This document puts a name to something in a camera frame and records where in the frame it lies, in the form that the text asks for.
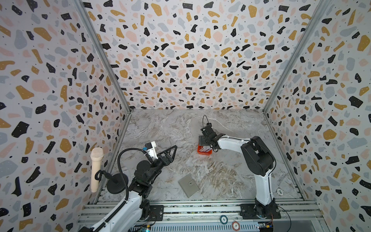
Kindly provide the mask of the red card tray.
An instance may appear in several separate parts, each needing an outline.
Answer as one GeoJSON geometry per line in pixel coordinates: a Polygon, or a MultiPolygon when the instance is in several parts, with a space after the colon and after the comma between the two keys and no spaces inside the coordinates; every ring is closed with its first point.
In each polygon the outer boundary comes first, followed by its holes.
{"type": "Polygon", "coordinates": [[[198,145],[197,153],[200,155],[209,156],[213,153],[213,149],[210,146],[198,145]]]}

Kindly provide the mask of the beige leather card holder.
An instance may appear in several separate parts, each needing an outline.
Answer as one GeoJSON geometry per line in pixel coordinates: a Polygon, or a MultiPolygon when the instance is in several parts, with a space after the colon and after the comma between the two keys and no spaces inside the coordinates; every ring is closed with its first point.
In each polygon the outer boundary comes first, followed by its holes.
{"type": "Polygon", "coordinates": [[[192,195],[194,195],[196,192],[200,190],[198,185],[196,184],[196,181],[192,178],[190,174],[180,179],[178,183],[182,190],[184,191],[184,193],[186,194],[187,198],[190,198],[192,195]]]}

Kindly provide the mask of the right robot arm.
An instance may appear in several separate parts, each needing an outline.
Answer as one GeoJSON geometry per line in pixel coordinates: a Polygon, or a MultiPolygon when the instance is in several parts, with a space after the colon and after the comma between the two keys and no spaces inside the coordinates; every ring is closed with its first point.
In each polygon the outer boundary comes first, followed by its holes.
{"type": "Polygon", "coordinates": [[[201,129],[202,146],[217,150],[231,150],[241,153],[248,169],[254,174],[256,182],[256,201],[259,205],[268,206],[273,201],[271,190],[271,173],[276,159],[263,140],[252,138],[233,138],[226,134],[217,134],[210,123],[201,129]]]}

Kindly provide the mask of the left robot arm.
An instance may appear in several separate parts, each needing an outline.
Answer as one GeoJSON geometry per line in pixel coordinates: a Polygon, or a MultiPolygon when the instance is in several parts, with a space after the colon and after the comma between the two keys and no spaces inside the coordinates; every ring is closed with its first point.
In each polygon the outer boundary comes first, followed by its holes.
{"type": "Polygon", "coordinates": [[[150,203],[147,199],[155,179],[162,169],[169,166],[174,160],[177,146],[174,145],[158,154],[155,148],[147,143],[145,148],[127,148],[117,156],[119,180],[123,183],[125,198],[122,199],[103,219],[91,227],[82,227],[80,232],[127,232],[136,226],[137,221],[151,220],[150,203]],[[128,151],[140,151],[146,156],[137,164],[134,178],[130,185],[124,178],[121,167],[121,156],[128,151]]]}

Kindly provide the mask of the stack of cards in tray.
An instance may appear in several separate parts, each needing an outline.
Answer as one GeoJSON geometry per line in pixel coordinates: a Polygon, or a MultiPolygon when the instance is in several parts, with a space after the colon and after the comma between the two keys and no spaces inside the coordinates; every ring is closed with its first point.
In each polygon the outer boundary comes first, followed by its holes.
{"type": "Polygon", "coordinates": [[[212,150],[211,147],[209,147],[209,146],[203,146],[203,147],[200,149],[200,152],[204,152],[204,153],[206,153],[206,152],[209,152],[209,151],[211,151],[211,150],[212,150]]]}

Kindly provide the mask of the beige microphone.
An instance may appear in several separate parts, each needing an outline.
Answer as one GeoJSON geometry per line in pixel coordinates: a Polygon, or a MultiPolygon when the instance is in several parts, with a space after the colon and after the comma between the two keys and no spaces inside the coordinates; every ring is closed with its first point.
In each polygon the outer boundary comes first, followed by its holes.
{"type": "Polygon", "coordinates": [[[96,193],[99,188],[99,180],[95,178],[95,175],[100,170],[101,161],[104,157],[102,148],[94,148],[90,154],[91,158],[91,183],[90,189],[92,193],[96,193]]]}

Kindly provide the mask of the red round sticker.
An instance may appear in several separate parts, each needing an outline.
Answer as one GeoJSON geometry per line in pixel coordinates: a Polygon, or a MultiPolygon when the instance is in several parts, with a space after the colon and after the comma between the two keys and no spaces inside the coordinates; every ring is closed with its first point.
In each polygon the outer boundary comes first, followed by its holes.
{"type": "Polygon", "coordinates": [[[234,221],[233,223],[232,223],[232,229],[235,231],[235,232],[237,232],[237,231],[239,231],[240,229],[241,229],[241,227],[240,227],[240,224],[239,224],[239,222],[237,222],[237,221],[234,221]]]}

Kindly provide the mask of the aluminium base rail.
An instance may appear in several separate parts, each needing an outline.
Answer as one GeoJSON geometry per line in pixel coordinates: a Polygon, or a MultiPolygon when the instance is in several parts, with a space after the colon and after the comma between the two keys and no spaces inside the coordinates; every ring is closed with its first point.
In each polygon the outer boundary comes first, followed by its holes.
{"type": "MultiPolygon", "coordinates": [[[[278,231],[327,232],[328,226],[315,201],[300,199],[278,199],[273,222],[278,231]]],[[[117,205],[116,202],[103,202],[86,205],[77,225],[92,226],[99,222],[117,205]]],[[[229,222],[239,223],[260,221],[253,215],[253,200],[197,200],[197,201],[151,201],[150,208],[160,216],[160,223],[218,222],[222,215],[229,222]]]]}

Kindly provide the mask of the round sticker on rail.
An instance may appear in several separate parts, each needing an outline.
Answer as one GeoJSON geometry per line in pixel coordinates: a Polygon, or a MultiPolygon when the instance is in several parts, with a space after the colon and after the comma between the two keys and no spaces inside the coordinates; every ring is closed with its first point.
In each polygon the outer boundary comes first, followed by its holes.
{"type": "Polygon", "coordinates": [[[226,225],[228,223],[228,218],[225,215],[221,215],[219,220],[220,220],[220,223],[223,225],[226,225]]]}

